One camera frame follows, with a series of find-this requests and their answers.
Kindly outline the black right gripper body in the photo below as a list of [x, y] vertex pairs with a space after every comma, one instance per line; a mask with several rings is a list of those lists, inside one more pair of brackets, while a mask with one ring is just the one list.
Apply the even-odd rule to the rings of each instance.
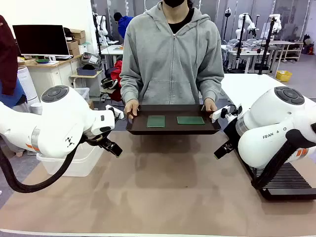
[[231, 138], [227, 141], [227, 151], [233, 151], [238, 147], [239, 138]]

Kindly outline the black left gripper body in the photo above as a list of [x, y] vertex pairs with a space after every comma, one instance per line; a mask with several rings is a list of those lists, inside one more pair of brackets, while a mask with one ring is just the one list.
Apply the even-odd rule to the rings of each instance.
[[101, 133], [95, 137], [85, 136], [85, 142], [92, 146], [99, 146], [101, 148], [109, 148], [111, 146], [111, 141], [107, 138], [108, 132]]

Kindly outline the person's right hand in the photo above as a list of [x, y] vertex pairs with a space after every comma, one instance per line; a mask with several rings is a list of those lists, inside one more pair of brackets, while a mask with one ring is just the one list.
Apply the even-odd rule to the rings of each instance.
[[124, 113], [129, 119], [134, 119], [137, 116], [139, 102], [137, 99], [131, 99], [125, 104]]

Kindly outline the person's left hand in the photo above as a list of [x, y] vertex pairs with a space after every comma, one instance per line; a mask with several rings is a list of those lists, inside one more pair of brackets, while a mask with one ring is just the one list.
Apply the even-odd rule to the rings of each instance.
[[208, 113], [217, 111], [217, 106], [211, 98], [206, 98], [204, 100], [204, 107]]

